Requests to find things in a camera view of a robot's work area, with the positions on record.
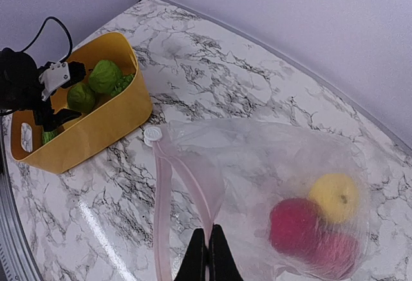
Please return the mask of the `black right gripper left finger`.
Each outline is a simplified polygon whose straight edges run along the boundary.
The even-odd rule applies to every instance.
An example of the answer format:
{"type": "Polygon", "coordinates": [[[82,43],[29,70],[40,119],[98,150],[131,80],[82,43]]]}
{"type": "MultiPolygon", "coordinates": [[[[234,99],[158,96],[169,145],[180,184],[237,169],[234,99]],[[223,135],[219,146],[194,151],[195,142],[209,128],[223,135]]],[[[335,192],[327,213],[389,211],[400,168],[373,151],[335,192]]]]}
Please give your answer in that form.
{"type": "Polygon", "coordinates": [[[207,261],[204,231],[196,228],[174,281],[205,281],[207,261]]]}

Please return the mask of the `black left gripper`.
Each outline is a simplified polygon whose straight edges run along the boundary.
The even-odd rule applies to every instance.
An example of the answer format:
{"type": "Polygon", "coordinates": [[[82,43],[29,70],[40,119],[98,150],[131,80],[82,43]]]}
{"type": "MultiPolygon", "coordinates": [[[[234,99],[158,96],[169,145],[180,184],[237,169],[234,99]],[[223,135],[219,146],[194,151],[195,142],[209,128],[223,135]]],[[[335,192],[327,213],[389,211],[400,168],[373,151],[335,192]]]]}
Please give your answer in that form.
{"type": "MultiPolygon", "coordinates": [[[[60,87],[63,89],[83,81],[86,76],[83,63],[67,63],[71,79],[60,87]]],[[[1,50],[1,109],[5,111],[5,115],[16,111],[31,111],[35,124],[42,127],[60,127],[81,117],[81,112],[71,109],[55,112],[51,96],[58,89],[47,101],[42,101],[41,93],[44,87],[39,83],[39,76],[51,64],[52,62],[38,68],[34,59],[25,52],[10,48],[1,50]]]]}

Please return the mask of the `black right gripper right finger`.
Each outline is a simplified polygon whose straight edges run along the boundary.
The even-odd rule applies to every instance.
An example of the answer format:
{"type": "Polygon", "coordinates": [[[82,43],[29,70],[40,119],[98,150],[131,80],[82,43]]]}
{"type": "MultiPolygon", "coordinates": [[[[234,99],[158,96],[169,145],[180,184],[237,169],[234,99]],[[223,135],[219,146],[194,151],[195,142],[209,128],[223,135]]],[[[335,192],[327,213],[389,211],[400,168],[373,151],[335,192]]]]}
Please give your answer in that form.
{"type": "Polygon", "coordinates": [[[214,224],[209,239],[209,280],[243,281],[222,227],[214,224]]]}

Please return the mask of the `green bitter gourd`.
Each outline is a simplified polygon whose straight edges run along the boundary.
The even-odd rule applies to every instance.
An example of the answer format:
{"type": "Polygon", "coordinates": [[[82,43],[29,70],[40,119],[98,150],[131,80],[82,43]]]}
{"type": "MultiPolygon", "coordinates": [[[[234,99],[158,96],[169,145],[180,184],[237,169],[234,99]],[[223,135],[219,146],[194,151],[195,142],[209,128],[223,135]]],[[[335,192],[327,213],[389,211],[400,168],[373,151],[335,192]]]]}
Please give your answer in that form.
{"type": "Polygon", "coordinates": [[[52,141],[59,135],[59,130],[55,129],[53,131],[42,131],[42,144],[45,145],[52,141]]]}

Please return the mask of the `green apple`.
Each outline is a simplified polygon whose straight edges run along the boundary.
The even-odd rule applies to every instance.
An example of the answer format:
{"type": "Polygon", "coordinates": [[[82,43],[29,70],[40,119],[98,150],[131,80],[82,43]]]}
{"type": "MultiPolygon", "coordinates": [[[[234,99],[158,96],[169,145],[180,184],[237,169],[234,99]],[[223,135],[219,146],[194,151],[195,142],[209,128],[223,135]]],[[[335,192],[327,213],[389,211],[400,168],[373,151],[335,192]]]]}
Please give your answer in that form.
{"type": "Polygon", "coordinates": [[[100,60],[88,78],[90,88],[99,94],[110,94],[123,77],[121,69],[111,60],[100,60]]]}

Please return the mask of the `green grape bunch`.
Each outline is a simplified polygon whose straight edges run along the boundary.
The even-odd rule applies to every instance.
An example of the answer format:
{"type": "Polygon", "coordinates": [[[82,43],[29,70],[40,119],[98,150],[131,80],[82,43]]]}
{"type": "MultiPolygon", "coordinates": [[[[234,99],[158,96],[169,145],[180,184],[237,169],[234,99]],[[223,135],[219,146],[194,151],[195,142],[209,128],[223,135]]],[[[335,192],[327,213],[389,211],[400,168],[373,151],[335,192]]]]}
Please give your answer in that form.
{"type": "Polygon", "coordinates": [[[122,76],[115,84],[112,92],[110,92],[110,96],[114,97],[119,95],[121,92],[123,92],[130,83],[132,83],[135,75],[134,74],[129,74],[122,76]]]}

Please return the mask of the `red apple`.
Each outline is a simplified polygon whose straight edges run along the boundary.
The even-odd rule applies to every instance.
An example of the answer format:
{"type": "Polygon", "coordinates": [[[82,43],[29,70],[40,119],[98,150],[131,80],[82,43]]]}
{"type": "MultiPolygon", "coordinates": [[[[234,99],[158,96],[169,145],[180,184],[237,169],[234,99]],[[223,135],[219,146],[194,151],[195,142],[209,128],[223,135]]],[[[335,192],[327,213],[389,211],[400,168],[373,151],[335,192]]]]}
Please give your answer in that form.
{"type": "Polygon", "coordinates": [[[359,255],[359,242],[339,232],[324,232],[308,264],[311,274],[326,280],[344,280],[352,274],[359,255]]]}
{"type": "Polygon", "coordinates": [[[277,203],[270,213],[270,242],[282,254],[308,258],[321,239],[320,209],[303,198],[277,203]]]}

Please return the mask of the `clear zip top bag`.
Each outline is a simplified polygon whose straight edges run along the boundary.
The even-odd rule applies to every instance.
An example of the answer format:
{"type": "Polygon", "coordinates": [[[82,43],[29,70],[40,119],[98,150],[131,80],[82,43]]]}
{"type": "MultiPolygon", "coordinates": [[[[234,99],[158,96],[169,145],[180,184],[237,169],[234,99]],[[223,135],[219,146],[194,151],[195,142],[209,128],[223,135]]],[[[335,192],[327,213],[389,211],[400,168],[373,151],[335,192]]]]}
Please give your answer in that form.
{"type": "Polygon", "coordinates": [[[270,213],[289,198],[308,198],[321,176],[350,176],[359,189],[356,213],[324,232],[359,242],[351,278],[368,248],[370,197],[363,153],[340,136],[249,119],[170,122],[148,127],[145,144],[156,164],[154,262],[159,280],[174,280],[193,231],[202,228],[209,247],[214,224],[225,234],[243,280],[275,280],[289,272],[315,280],[309,258],[277,252],[270,242],[270,213]]]}

